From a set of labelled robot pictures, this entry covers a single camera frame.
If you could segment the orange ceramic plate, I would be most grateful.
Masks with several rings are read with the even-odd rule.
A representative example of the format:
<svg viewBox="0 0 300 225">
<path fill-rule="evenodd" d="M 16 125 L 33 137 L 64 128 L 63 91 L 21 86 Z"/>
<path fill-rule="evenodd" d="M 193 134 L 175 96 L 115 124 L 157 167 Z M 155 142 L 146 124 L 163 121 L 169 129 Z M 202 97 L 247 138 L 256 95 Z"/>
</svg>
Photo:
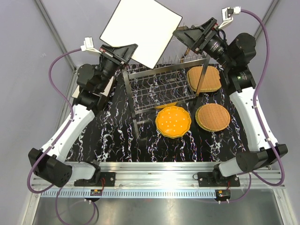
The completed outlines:
<svg viewBox="0 0 300 225">
<path fill-rule="evenodd" d="M 182 107 L 170 106 L 162 109 L 155 119 L 157 130 L 190 130 L 192 120 L 188 111 Z"/>
</svg>

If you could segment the orange rounded-square wicker plate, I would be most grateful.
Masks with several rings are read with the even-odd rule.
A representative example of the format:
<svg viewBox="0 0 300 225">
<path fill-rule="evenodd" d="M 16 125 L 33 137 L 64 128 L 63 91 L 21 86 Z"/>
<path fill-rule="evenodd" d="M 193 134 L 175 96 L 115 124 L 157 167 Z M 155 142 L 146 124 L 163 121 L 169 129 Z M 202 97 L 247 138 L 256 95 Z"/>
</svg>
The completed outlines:
<svg viewBox="0 0 300 225">
<path fill-rule="evenodd" d="M 191 89 L 196 92 L 198 83 L 201 78 L 203 66 L 193 67 L 187 72 L 187 80 Z M 204 80 L 202 82 L 200 92 L 215 92 L 222 87 L 220 82 L 219 71 L 213 67 L 208 66 L 206 73 L 204 75 Z"/>
</svg>

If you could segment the white black-rimmed square plate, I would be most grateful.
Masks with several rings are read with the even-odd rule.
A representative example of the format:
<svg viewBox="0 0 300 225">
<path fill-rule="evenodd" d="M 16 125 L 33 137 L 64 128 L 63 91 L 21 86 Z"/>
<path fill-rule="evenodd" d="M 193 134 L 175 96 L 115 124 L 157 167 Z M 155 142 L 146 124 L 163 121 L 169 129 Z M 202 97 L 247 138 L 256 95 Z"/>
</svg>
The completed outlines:
<svg viewBox="0 0 300 225">
<path fill-rule="evenodd" d="M 106 85 L 103 92 L 96 91 L 96 92 L 92 92 L 92 94 L 95 95 L 95 96 L 98 96 L 98 97 L 108 97 L 110 95 L 110 93 L 112 92 L 114 83 L 115 83 L 115 78 L 112 77 L 110 79 L 109 83 Z M 80 94 L 80 86 L 77 85 L 77 87 L 75 88 L 75 90 L 72 93 L 71 97 L 73 99 L 77 99 L 79 94 Z"/>
</svg>

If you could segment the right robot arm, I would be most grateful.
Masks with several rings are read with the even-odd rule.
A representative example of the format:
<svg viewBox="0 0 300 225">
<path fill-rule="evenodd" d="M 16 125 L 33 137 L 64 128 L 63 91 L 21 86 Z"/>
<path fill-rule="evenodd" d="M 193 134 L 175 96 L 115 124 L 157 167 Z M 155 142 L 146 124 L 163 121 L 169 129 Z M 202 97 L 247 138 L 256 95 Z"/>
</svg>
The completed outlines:
<svg viewBox="0 0 300 225">
<path fill-rule="evenodd" d="M 222 66 L 221 84 L 238 111 L 247 135 L 248 151 L 217 164 L 212 180 L 217 186 L 225 185 L 230 178 L 243 173 L 280 163 L 287 152 L 270 130 L 257 97 L 258 86 L 248 68 L 255 57 L 256 40 L 248 33 L 240 33 L 230 44 L 216 19 L 211 18 L 200 26 L 177 28 L 173 35 L 196 54 L 205 52 Z"/>
</svg>

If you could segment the green ceramic plate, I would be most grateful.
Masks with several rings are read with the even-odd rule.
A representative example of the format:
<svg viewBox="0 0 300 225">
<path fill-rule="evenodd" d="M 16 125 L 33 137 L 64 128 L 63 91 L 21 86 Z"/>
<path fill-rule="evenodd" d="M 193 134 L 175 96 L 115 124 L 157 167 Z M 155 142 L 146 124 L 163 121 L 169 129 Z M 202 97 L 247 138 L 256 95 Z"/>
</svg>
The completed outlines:
<svg viewBox="0 0 300 225">
<path fill-rule="evenodd" d="M 174 129 L 168 129 L 168 130 L 159 130 L 159 132 L 161 133 L 161 135 L 163 135 L 164 137 L 168 137 L 168 138 L 179 138 L 182 137 L 184 134 L 186 134 L 186 130 L 174 130 Z"/>
</svg>

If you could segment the black rimmed square plate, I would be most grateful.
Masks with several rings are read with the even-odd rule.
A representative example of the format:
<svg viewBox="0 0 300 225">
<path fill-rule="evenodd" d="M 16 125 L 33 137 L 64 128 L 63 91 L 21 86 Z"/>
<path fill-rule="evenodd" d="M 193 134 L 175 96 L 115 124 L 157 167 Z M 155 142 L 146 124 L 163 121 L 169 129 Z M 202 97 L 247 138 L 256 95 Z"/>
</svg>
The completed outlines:
<svg viewBox="0 0 300 225">
<path fill-rule="evenodd" d="M 121 0 L 99 38 L 112 47 L 137 44 L 132 59 L 153 69 L 181 20 L 156 0 Z"/>
</svg>

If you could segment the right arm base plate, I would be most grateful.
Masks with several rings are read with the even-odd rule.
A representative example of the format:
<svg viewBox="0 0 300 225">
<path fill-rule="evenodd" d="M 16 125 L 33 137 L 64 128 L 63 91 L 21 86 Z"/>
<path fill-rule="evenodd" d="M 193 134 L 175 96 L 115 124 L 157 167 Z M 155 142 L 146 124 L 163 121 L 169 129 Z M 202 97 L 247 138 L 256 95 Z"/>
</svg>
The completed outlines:
<svg viewBox="0 0 300 225">
<path fill-rule="evenodd" d="M 239 187 L 240 180 L 236 175 L 223 177 L 213 172 L 198 172 L 199 187 Z"/>
</svg>

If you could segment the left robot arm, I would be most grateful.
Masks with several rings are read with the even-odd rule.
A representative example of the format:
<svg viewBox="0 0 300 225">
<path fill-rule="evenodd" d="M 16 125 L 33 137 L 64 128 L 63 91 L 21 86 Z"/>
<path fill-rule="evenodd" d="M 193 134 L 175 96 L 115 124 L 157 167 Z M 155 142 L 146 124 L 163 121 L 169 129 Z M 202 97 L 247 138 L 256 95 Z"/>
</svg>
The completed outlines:
<svg viewBox="0 0 300 225">
<path fill-rule="evenodd" d="M 51 186 L 59 188 L 69 181 L 82 181 L 90 186 L 101 182 L 101 168 L 93 162 L 66 162 L 68 153 L 85 127 L 103 110 L 107 96 L 106 90 L 112 87 L 115 72 L 123 69 L 132 59 L 138 48 L 137 44 L 112 47 L 102 45 L 95 49 L 93 45 L 84 44 L 78 49 L 71 50 L 58 58 L 50 65 L 53 67 L 61 58 L 76 52 L 94 52 L 99 55 L 99 64 L 96 66 L 85 64 L 79 68 L 77 85 L 79 94 L 74 104 L 67 105 L 70 114 L 61 127 L 40 149 L 31 149 L 28 153 L 31 170 L 27 177 L 27 187 L 32 189 L 30 181 L 36 175 Z"/>
</svg>

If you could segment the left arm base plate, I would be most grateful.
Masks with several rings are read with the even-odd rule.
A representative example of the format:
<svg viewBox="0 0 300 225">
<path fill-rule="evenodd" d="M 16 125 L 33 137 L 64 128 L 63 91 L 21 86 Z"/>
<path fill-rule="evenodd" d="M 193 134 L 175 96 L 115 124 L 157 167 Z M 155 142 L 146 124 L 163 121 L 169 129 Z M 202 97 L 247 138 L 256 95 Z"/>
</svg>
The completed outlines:
<svg viewBox="0 0 300 225">
<path fill-rule="evenodd" d="M 115 185 L 115 172 L 99 172 L 90 180 L 76 180 L 74 182 L 75 187 L 114 187 Z"/>
</svg>

